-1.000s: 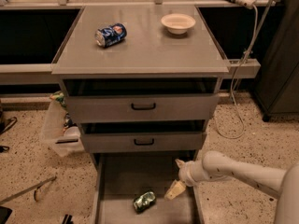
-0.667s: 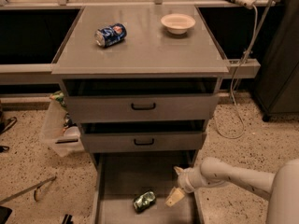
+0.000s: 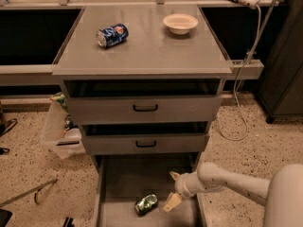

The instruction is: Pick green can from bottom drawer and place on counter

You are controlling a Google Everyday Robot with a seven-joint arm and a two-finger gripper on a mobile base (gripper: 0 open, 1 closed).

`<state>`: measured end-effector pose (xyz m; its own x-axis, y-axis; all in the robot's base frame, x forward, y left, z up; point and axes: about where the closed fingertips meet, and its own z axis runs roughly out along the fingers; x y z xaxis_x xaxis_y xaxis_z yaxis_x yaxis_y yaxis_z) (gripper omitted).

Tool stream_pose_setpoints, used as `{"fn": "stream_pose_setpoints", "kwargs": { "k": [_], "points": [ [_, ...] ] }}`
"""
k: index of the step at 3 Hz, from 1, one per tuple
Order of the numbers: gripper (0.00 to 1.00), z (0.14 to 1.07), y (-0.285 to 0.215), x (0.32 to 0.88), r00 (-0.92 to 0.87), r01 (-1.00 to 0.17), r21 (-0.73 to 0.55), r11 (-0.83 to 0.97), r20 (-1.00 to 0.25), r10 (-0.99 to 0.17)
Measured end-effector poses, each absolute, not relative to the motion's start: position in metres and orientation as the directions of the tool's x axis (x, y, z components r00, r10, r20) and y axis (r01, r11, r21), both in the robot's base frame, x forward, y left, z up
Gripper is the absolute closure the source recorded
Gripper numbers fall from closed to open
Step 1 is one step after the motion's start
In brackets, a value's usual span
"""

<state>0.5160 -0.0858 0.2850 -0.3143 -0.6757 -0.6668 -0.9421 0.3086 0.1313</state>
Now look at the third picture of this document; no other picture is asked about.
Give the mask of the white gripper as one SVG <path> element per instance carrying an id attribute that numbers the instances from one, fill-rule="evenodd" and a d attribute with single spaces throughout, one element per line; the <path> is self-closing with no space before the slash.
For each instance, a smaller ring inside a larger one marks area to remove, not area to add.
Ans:
<path id="1" fill-rule="evenodd" d="M 177 193 L 169 194 L 163 206 L 166 213 L 176 208 L 182 202 L 182 198 L 193 197 L 199 190 L 199 178 L 196 172 L 179 174 L 170 171 L 169 174 L 175 181 L 174 185 Z"/>

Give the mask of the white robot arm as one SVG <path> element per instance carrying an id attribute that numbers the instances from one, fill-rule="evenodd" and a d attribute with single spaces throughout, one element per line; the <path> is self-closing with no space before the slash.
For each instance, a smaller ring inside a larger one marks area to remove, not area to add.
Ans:
<path id="1" fill-rule="evenodd" d="M 222 187 L 265 207 L 262 227 L 303 227 L 303 165 L 279 169 L 271 180 L 227 171 L 214 163 L 202 163 L 192 173 L 171 171 L 175 192 L 163 207 L 170 212 L 183 199 L 211 193 Z"/>

